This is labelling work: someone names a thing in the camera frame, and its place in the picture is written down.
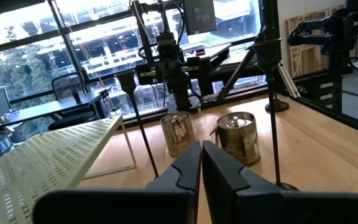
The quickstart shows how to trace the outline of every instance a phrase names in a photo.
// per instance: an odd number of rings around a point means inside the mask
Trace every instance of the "monitor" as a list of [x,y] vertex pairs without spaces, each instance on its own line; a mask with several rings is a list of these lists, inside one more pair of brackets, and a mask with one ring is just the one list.
[[187,35],[217,30],[213,0],[184,0]]

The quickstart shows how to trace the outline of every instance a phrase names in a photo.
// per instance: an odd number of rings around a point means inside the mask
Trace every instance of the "window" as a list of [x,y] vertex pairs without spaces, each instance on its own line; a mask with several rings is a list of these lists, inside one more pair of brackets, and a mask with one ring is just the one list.
[[[137,77],[134,77],[137,88],[135,90],[135,100],[139,111],[154,110],[164,106],[169,101],[169,92],[164,90],[163,84],[156,85],[139,85]],[[119,81],[116,78],[110,78],[103,81],[106,86],[111,86],[110,97],[115,109],[122,115],[128,115],[135,113],[129,96],[121,90]],[[100,82],[90,85],[92,90],[98,90],[102,88]],[[108,111],[111,111],[111,106],[108,103],[105,104],[108,107]]]
[[10,99],[49,90],[53,78],[73,71],[61,37],[0,52],[0,86]]
[[[181,40],[182,49],[191,51],[236,40],[253,37],[260,30],[259,2],[257,0],[215,0],[217,30],[187,36],[186,29]],[[177,9],[167,11],[168,23],[174,28],[178,39],[180,13]]]
[[[127,11],[128,0],[56,0],[67,25],[80,24]],[[152,4],[157,0],[143,0],[140,3]]]
[[[76,25],[77,31],[69,32],[68,35],[73,42],[75,50],[73,53],[88,72],[90,79],[95,79],[97,73],[103,78],[104,75],[118,73],[145,63],[145,60],[138,55],[142,41],[135,17],[81,30],[84,22],[127,11],[128,0],[55,1],[65,25]],[[152,4],[157,0],[140,2]],[[214,5],[217,31],[192,36],[184,33],[180,44],[185,52],[241,40],[258,33],[260,16],[257,0],[214,0]],[[149,12],[142,17],[150,41],[155,42],[156,36],[160,35],[164,28],[160,13]],[[179,11],[168,10],[167,21],[177,39],[183,23]],[[54,21],[52,9],[47,2],[5,12],[0,14],[0,45],[57,29],[57,22]],[[67,30],[63,29],[60,32],[66,34]],[[7,50],[0,51],[0,86],[7,86],[10,99],[49,90],[53,78],[75,71],[63,39],[58,36],[58,32],[52,34],[56,37],[19,47],[12,45]],[[152,49],[152,52],[154,55],[157,54],[155,49]],[[242,79],[236,83],[236,86],[258,84],[262,82],[261,79],[260,77],[253,80]],[[191,82],[194,91],[199,93],[197,80]],[[130,116],[134,110],[128,96],[121,90],[119,82],[115,78],[110,78],[104,83],[112,87],[111,98],[114,106],[121,109],[123,115]],[[101,84],[92,83],[90,87],[95,90],[101,88]],[[170,96],[163,84],[140,86],[137,82],[135,97],[139,110],[144,113],[161,108],[164,103],[167,104]],[[12,107],[20,110],[54,99],[53,95],[44,95],[16,103]],[[28,121],[20,126],[16,133],[22,141],[25,141],[37,133],[46,131],[51,122],[53,121],[50,118]]]
[[[153,18],[153,22],[146,22],[146,26],[150,38],[155,40],[162,30],[162,20],[158,13],[151,12],[145,17]],[[133,16],[71,33],[70,39],[89,78],[95,78],[95,72],[103,76],[145,63],[138,56],[142,41]]]
[[0,14],[0,44],[57,30],[47,3]]
[[[47,95],[39,97],[33,100],[27,100],[21,103],[15,103],[12,105],[14,110],[21,110],[30,108],[32,106],[49,103],[55,100],[55,95]],[[49,117],[33,119],[24,122],[19,127],[15,128],[15,133],[21,141],[25,141],[32,136],[48,131],[48,126],[53,123],[53,119]]]

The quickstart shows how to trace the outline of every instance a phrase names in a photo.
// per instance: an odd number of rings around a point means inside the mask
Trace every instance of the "black table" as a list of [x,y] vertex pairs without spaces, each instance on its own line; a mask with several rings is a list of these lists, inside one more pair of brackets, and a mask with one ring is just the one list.
[[99,119],[105,118],[102,106],[98,101],[101,99],[99,94],[103,90],[92,91],[86,94],[79,94],[81,103],[77,103],[74,97],[69,97],[60,101],[53,101],[38,106],[33,106],[23,110],[15,111],[5,116],[6,121],[0,122],[0,129],[13,124],[18,124],[32,119],[37,119],[46,116],[54,116],[62,111],[75,109],[77,107],[94,105]]

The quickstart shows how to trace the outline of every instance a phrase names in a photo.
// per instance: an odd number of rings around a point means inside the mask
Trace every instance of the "gold can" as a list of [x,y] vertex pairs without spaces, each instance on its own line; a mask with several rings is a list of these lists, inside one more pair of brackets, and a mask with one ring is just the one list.
[[189,112],[168,114],[160,122],[169,154],[173,157],[179,156],[196,139]]
[[218,119],[215,129],[216,145],[242,162],[252,166],[260,161],[255,116],[247,112],[229,113]]

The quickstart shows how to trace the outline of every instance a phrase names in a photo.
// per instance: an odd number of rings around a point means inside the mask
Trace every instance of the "chair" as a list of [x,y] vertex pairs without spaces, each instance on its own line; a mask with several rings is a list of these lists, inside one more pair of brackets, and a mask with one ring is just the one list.
[[[85,84],[80,72],[73,72],[52,80],[53,92],[56,100],[62,100],[73,96],[72,90],[85,94]],[[63,119],[53,122],[49,125],[49,131],[67,128],[77,124],[83,124],[95,120],[94,109],[90,106],[82,106],[61,113]]]
[[[9,97],[7,95],[6,86],[0,87],[0,113],[5,114],[9,113],[12,109],[11,103],[9,102]],[[7,145],[7,150],[13,149],[15,146],[20,145],[21,143],[13,143],[11,140],[11,136],[14,132],[14,129],[22,125],[22,123],[14,124],[12,126],[6,126],[3,130],[0,131],[0,142],[5,140],[9,141],[9,145]]]

